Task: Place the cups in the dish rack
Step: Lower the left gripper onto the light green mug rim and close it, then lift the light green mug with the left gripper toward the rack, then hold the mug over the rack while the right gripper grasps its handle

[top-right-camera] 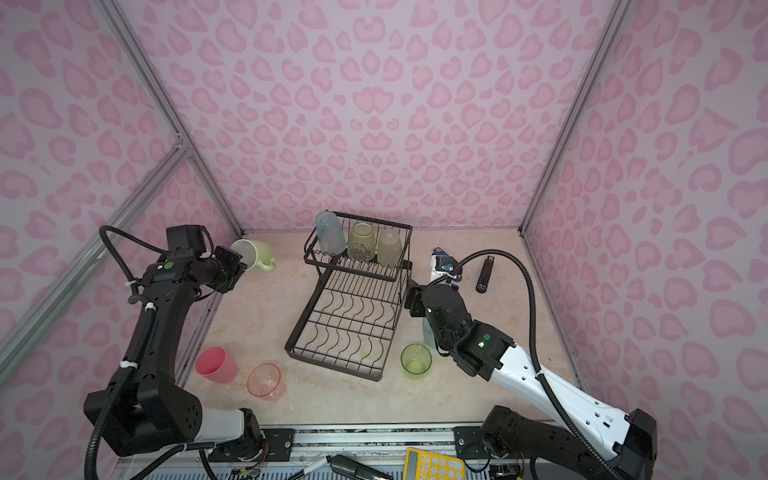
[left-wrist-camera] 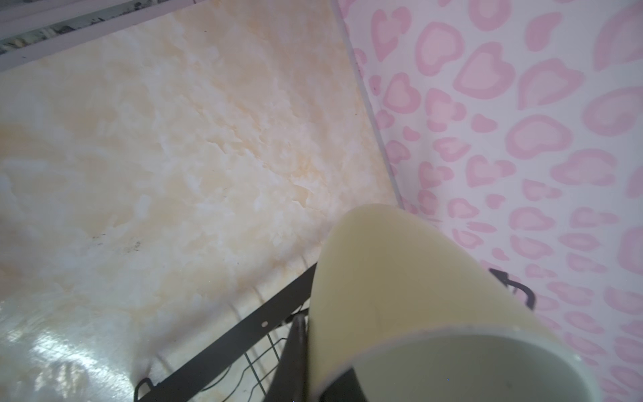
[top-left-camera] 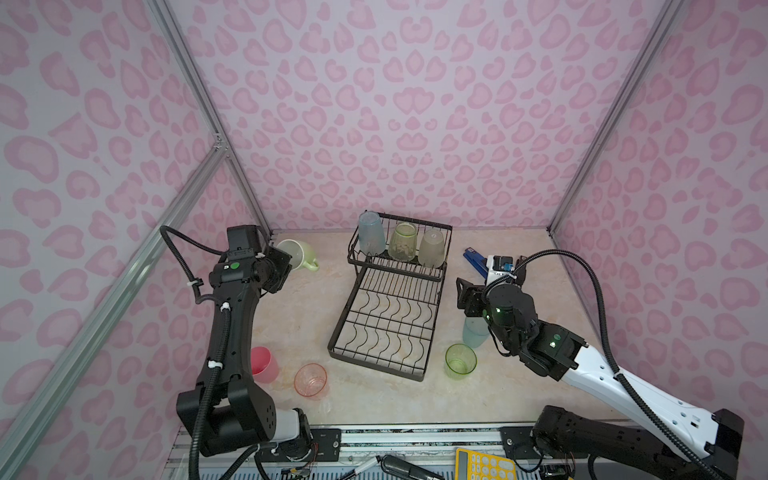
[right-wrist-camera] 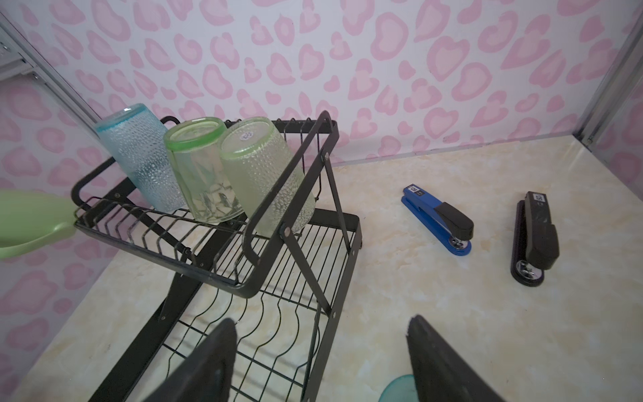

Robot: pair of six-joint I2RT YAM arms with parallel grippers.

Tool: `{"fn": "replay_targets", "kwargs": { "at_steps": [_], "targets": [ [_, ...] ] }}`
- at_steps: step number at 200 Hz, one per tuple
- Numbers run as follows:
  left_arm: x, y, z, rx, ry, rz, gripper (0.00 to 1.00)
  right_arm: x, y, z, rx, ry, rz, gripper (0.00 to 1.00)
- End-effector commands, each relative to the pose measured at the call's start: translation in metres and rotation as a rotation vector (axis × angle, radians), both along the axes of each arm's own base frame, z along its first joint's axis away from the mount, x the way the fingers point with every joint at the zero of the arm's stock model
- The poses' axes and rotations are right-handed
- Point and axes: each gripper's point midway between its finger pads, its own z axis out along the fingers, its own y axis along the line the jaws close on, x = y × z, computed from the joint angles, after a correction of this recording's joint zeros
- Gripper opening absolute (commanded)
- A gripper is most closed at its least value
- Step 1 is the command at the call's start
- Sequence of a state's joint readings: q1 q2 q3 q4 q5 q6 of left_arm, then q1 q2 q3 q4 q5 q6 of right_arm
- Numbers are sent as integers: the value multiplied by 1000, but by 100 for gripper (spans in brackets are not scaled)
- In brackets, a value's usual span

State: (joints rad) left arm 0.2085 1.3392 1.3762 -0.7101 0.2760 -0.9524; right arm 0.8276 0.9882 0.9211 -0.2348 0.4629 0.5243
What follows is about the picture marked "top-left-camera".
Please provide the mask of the white mug green handle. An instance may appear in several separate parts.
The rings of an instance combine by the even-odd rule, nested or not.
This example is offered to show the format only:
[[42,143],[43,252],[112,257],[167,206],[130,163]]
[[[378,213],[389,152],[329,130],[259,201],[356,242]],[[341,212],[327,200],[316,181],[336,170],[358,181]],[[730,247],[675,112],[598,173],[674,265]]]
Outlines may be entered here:
[[277,244],[276,248],[287,253],[291,257],[291,270],[306,269],[316,272],[319,269],[316,252],[307,242],[295,239],[284,239]]

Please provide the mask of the pale green frosted cup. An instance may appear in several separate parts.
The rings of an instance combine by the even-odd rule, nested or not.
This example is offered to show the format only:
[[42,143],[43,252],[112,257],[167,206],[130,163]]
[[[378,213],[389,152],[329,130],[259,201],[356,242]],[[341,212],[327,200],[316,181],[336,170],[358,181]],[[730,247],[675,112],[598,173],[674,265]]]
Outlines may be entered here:
[[445,247],[446,237],[442,229],[426,229],[419,246],[419,264],[426,268],[441,267],[445,261]]

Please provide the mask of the teal textured plastic cup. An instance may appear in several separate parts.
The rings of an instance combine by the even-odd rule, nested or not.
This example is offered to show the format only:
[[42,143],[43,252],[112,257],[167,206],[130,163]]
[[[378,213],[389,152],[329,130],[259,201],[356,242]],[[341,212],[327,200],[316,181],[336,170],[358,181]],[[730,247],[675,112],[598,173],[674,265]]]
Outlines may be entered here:
[[366,256],[378,256],[386,250],[386,236],[380,215],[363,212],[358,219],[359,248]]

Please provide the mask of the light green transparent cup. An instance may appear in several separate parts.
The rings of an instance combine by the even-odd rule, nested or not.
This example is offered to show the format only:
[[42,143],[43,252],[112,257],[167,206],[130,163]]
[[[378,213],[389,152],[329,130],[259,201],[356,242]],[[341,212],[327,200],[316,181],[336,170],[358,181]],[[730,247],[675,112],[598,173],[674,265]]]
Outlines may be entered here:
[[398,223],[392,233],[388,254],[401,262],[413,260],[417,253],[418,229],[409,222]]

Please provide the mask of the teal cup near right arm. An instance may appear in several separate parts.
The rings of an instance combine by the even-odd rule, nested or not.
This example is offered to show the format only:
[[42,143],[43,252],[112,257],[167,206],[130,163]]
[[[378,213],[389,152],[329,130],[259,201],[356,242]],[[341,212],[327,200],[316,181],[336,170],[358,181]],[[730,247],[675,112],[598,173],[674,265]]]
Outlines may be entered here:
[[462,342],[473,350],[478,349],[488,338],[488,325],[482,317],[466,317],[462,331]]

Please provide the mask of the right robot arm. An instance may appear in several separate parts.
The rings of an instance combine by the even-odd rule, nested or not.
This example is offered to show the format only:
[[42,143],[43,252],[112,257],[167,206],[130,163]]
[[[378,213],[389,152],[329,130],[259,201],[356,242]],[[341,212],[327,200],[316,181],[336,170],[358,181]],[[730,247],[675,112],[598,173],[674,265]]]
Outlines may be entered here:
[[621,427],[547,405],[531,430],[540,452],[604,458],[659,479],[736,478],[740,416],[696,407],[613,366],[581,336],[539,319],[533,298],[508,278],[488,285],[458,279],[456,287],[458,308],[484,321],[502,356],[592,395],[635,423]]

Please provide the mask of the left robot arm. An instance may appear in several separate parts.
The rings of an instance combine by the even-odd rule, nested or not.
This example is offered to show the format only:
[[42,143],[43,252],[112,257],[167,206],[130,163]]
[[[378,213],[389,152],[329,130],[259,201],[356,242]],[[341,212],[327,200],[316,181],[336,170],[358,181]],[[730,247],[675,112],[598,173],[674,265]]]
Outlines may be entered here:
[[190,458],[240,448],[274,445],[280,454],[304,459],[312,450],[307,416],[281,410],[252,374],[252,325],[263,293],[279,291],[291,256],[277,248],[265,254],[231,250],[209,274],[215,310],[204,365],[195,387],[177,397],[176,412],[191,437]]

